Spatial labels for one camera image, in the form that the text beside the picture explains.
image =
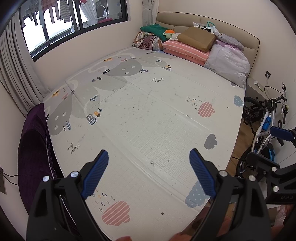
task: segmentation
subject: screw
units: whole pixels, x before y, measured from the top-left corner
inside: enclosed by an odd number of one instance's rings
[[[44,176],[43,178],[42,178],[42,181],[44,181],[44,182],[47,182],[49,180],[49,176]]]
[[[253,175],[250,175],[250,176],[249,176],[249,180],[250,180],[251,182],[254,182],[254,181],[256,180],[256,178],[255,178]]]
[[[79,175],[79,172],[77,172],[77,171],[73,171],[70,174],[71,177],[78,177],[78,175]]]
[[[220,174],[220,176],[222,176],[222,177],[226,177],[228,174],[227,174],[227,171],[224,171],[224,170],[221,170],[221,171],[219,171],[219,174]]]
[[[278,192],[279,191],[279,187],[278,186],[274,186],[273,191],[274,192]]]

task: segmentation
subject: headboard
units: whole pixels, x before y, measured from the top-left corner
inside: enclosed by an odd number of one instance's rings
[[[182,33],[187,28],[192,27],[193,22],[206,25],[208,21],[215,24],[220,33],[236,38],[244,46],[243,53],[248,59],[252,69],[258,53],[260,41],[247,31],[214,18],[190,13],[159,12],[156,18],[156,23],[168,29],[172,29],[176,33]]]

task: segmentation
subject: foldable play mat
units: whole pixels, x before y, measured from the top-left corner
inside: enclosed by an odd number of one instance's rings
[[[208,200],[189,164],[197,148],[225,169],[244,90],[178,57],[127,48],[80,70],[44,99],[65,176],[101,149],[109,165],[86,203],[112,240],[169,240]]]

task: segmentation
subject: purple cloth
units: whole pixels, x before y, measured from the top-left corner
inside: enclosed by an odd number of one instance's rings
[[[222,47],[229,47],[229,48],[233,48],[233,49],[236,49],[236,50],[240,50],[237,46],[234,46],[232,44],[224,43],[224,42],[222,42],[221,40],[218,40],[218,39],[217,39],[217,44],[221,45]]]
[[[17,171],[20,196],[27,213],[30,213],[35,193],[44,176],[53,179],[64,177],[54,155],[43,103],[33,107],[25,120],[18,148]],[[62,195],[62,199],[67,210],[70,210],[67,198]],[[67,222],[72,233],[78,235],[67,210],[64,207]]]

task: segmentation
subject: plush toy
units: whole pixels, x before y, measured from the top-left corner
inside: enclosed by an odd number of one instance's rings
[[[164,32],[163,35],[165,35],[165,37],[166,37],[167,39],[170,39],[174,33],[175,33],[175,31],[168,29],[168,30],[166,30],[166,31]]]
[[[172,34],[170,40],[172,40],[172,41],[178,41],[178,38],[177,38],[178,35],[179,34]]]

